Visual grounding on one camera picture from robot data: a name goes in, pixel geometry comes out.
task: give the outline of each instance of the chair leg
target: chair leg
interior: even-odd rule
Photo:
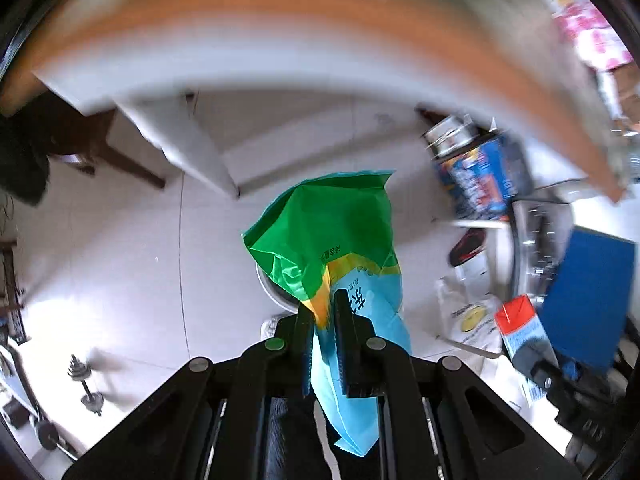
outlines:
[[[146,180],[158,189],[164,189],[164,178],[160,178],[156,174],[151,173],[147,168],[140,166],[135,160],[130,159],[127,155],[120,153],[106,143],[96,150],[95,156],[101,158],[104,162],[118,170]]]
[[[73,164],[70,162],[68,166],[71,166],[74,170],[84,173],[85,175],[95,176],[95,168],[88,164]]]

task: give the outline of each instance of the blue folder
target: blue folder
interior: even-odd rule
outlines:
[[[558,276],[538,310],[556,351],[606,372],[625,324],[636,245],[574,228]]]

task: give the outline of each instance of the black cloth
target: black cloth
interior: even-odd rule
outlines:
[[[331,480],[314,418],[316,396],[271,399],[264,480]],[[363,458],[334,445],[340,439],[324,418],[330,449],[342,480],[378,480],[380,451],[375,444]]]
[[[37,205],[47,189],[49,160],[29,136],[0,116],[0,189],[30,205]]]

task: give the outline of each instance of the table leg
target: table leg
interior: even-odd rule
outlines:
[[[239,197],[238,186],[213,139],[192,116],[183,96],[116,104],[170,163],[217,192],[233,199]]]

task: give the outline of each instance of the white tile floor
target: white tile floor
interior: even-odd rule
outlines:
[[[79,450],[190,357],[225,360],[258,340],[261,322],[281,311],[260,288],[241,234],[304,178],[398,170],[387,189],[414,354],[447,350],[433,336],[433,282],[464,229],[447,222],[411,106],[299,91],[201,93],[194,106],[241,187],[238,202],[184,176],[117,115],[111,144],[166,176],[164,191],[105,166],[91,179],[54,162],[39,208],[16,206],[32,338],[22,352],[44,410]],[[92,362],[107,399],[102,418],[66,376],[72,352]]]

